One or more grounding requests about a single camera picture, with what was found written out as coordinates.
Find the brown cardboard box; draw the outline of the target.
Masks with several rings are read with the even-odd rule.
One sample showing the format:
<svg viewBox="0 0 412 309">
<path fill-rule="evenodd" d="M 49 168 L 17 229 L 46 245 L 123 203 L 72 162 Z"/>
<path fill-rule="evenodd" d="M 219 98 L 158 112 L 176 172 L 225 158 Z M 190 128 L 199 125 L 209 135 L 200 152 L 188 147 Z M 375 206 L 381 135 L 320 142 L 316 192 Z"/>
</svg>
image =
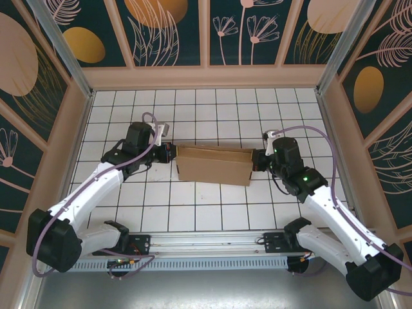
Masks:
<svg viewBox="0 0 412 309">
<path fill-rule="evenodd" d="M 253 149 L 179 145 L 176 150 L 178 179 L 248 187 Z"/>
</svg>

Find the grey metal sheet panel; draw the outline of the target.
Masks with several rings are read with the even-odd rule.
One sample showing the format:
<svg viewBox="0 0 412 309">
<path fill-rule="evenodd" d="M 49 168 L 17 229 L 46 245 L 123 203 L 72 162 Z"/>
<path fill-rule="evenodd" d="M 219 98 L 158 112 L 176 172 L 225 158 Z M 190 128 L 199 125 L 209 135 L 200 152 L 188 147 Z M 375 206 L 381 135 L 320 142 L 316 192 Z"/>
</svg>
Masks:
<svg viewBox="0 0 412 309">
<path fill-rule="evenodd" d="M 404 309 L 387 292 L 365 302 L 341 274 L 286 270 L 147 271 L 118 281 L 103 272 L 34 279 L 19 309 Z"/>
</svg>

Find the aluminium table side rail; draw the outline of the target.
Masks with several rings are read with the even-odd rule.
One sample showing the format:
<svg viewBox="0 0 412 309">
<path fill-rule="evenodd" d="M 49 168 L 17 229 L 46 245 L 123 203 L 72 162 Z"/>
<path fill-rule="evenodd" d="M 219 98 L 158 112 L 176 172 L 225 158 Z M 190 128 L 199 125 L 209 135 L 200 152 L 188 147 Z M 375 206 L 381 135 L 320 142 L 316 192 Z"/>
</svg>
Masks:
<svg viewBox="0 0 412 309">
<path fill-rule="evenodd" d="M 73 143 L 68 153 L 68 159 L 65 162 L 65 170 L 62 177 L 61 187 L 59 189 L 59 200 L 57 201 L 56 214 L 63 209 L 66 211 L 66 197 L 70 195 L 71 182 L 77 166 L 78 155 L 80 152 L 80 147 L 82 144 L 83 136 L 86 132 L 86 127 L 91 113 L 91 108 L 95 98 L 95 92 L 93 91 L 91 95 L 86 99 L 82 113 L 80 114 L 79 123 L 77 125 Z"/>
<path fill-rule="evenodd" d="M 358 208 L 357 198 L 352 192 L 353 186 L 351 180 L 348 178 L 348 170 L 346 168 L 346 162 L 344 161 L 344 157 L 342 155 L 342 149 L 338 140 L 337 132 L 335 130 L 335 126 L 332 122 L 332 116 L 328 111 L 328 106 L 325 99 L 316 94 L 319 108 L 321 110 L 321 115 L 323 117 L 324 125 L 326 128 L 326 132 L 335 149 L 335 157 L 337 161 L 337 171 L 339 172 L 339 178 L 341 179 L 342 189 L 344 191 L 344 195 L 346 197 L 346 201 L 348 204 L 348 208 L 355 213 L 355 216 L 360 220 L 361 223 L 365 223 L 363 218 L 362 211 Z"/>
</svg>

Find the long aluminium base rail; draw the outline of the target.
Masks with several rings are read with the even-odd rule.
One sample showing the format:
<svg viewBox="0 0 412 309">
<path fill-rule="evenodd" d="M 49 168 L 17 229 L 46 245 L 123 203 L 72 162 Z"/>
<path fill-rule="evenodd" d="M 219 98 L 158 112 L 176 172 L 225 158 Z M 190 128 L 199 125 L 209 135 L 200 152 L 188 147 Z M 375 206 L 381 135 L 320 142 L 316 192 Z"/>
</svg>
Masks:
<svg viewBox="0 0 412 309">
<path fill-rule="evenodd" d="M 48 266 L 65 272 L 79 259 L 94 255 L 91 229 L 75 232 L 71 225 L 50 228 L 44 236 L 41 229 L 28 231 L 26 251 Z M 130 233 L 132 236 L 149 236 L 148 254 L 160 258 L 200 258 L 218 256 L 247 256 L 264 254 L 265 248 L 258 243 L 260 234 L 255 232 L 155 232 L 153 234 Z M 123 256 L 109 251 L 100 256 Z"/>
</svg>

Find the aluminium frame post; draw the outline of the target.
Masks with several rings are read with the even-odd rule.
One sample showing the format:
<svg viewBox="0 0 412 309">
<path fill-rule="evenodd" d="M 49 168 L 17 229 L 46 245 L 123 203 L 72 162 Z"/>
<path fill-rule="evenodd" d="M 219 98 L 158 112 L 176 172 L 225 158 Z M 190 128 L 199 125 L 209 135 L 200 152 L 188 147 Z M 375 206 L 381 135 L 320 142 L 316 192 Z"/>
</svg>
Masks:
<svg viewBox="0 0 412 309">
<path fill-rule="evenodd" d="M 71 76 L 88 98 L 91 87 L 60 26 L 69 26 L 81 11 L 80 0 L 25 0 L 40 26 L 53 43 Z"/>
<path fill-rule="evenodd" d="M 373 10 L 376 0 L 360 0 L 354 9 L 342 35 L 340 36 L 319 82 L 315 93 L 322 95 L 329 87 L 335 77 L 337 70 L 342 64 L 345 56 L 351 50 L 356 38 Z"/>
</svg>

